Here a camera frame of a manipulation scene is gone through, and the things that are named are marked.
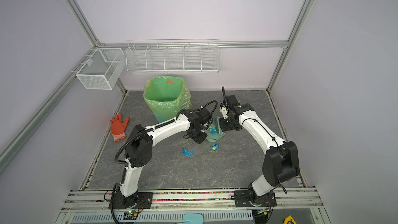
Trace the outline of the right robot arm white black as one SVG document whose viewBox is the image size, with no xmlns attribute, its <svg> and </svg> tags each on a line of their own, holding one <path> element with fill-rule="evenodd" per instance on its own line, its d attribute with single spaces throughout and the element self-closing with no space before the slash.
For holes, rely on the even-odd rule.
<svg viewBox="0 0 398 224">
<path fill-rule="evenodd" d="M 273 132 L 250 104 L 241 104 L 235 95 L 223 96 L 219 120 L 223 132 L 245 129 L 264 153 L 262 174 L 249 185 L 253 200 L 270 193 L 274 188 L 300 175 L 298 148 L 293 141 L 285 141 Z"/>
</svg>

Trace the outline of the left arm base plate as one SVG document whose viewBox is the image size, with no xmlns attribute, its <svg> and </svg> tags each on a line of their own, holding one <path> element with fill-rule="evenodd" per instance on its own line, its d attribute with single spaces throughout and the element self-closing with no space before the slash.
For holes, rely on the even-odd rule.
<svg viewBox="0 0 398 224">
<path fill-rule="evenodd" d="M 153 192 L 138 191 L 129 197 L 125 197 L 118 191 L 111 197 L 108 209 L 111 209 L 111 203 L 113 209 L 149 209 L 151 208 L 152 198 Z"/>
</svg>

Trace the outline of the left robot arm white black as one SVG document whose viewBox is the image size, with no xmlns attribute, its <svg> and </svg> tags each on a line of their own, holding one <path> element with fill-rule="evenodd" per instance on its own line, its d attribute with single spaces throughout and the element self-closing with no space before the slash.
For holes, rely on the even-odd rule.
<svg viewBox="0 0 398 224">
<path fill-rule="evenodd" d="M 122 181 L 117 185 L 125 198 L 135 195 L 143 167 L 151 160 L 153 147 L 177 133 L 185 132 L 188 138 L 203 143 L 212 121 L 212 114 L 205 108 L 183 109 L 176 117 L 159 124 L 134 127 L 126 143 L 117 151 L 114 161 L 124 166 Z"/>
</svg>

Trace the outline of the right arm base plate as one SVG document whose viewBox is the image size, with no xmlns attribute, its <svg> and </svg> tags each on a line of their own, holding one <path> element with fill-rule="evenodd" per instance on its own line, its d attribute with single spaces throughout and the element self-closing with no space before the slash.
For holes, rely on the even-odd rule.
<svg viewBox="0 0 398 224">
<path fill-rule="evenodd" d="M 257 196 L 251 189 L 236 190 L 231 199 L 235 202 L 236 207 L 275 207 L 277 205 L 273 191 Z"/>
</svg>

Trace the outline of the mint green dustpan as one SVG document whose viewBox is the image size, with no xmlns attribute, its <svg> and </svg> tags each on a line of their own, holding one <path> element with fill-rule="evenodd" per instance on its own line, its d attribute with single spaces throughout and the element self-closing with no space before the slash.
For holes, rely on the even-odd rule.
<svg viewBox="0 0 398 224">
<path fill-rule="evenodd" d="M 221 129 L 219 119 L 220 118 L 217 116 L 214 117 L 211 126 L 205 131 L 207 134 L 206 140 L 211 143 L 215 143 L 225 136 L 225 133 Z"/>
</svg>

